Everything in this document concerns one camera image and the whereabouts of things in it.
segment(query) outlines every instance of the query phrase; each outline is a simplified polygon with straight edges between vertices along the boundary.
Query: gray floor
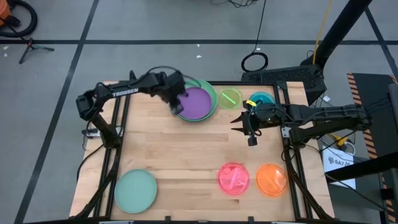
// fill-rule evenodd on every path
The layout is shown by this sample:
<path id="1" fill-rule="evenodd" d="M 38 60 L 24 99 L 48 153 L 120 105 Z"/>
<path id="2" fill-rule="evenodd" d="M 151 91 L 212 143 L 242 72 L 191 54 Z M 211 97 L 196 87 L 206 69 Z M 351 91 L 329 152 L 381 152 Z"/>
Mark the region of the gray floor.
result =
<path id="1" fill-rule="evenodd" d="M 27 1 L 39 15 L 31 35 L 39 40 L 78 40 L 93 0 Z M 346 0 L 333 2 L 324 35 Z M 268 0 L 260 39 L 315 40 L 328 1 Z M 394 22 L 398 1 L 378 0 L 370 10 L 386 40 L 398 40 Z M 230 4 L 213 6 L 205 0 L 99 0 L 88 40 L 255 39 L 262 1 L 247 8 Z M 26 12 L 16 9 L 16 16 Z M 345 38 L 377 40 L 365 15 Z M 55 52 L 36 51 L 17 62 L 23 45 L 0 44 L 0 217 L 13 223 L 42 147 L 76 45 L 51 45 Z M 96 82 L 127 79 L 128 71 L 144 73 L 156 65 L 171 65 L 187 75 L 206 80 L 239 80 L 240 62 L 253 45 L 84 45 L 47 157 L 24 221 L 64 219 L 75 191 L 76 169 L 81 162 L 81 134 L 85 123 L 78 117 L 75 98 Z M 268 68 L 298 65 L 313 45 L 259 45 L 269 57 Z M 398 60 L 398 46 L 388 46 Z M 256 68 L 258 58 L 248 62 Z M 352 103 L 346 74 L 392 75 L 380 45 L 341 45 L 330 57 L 324 73 L 327 95 L 333 105 Z M 363 136 L 356 136 L 357 156 L 367 157 Z M 333 203 L 342 220 L 378 222 L 378 212 Z"/>

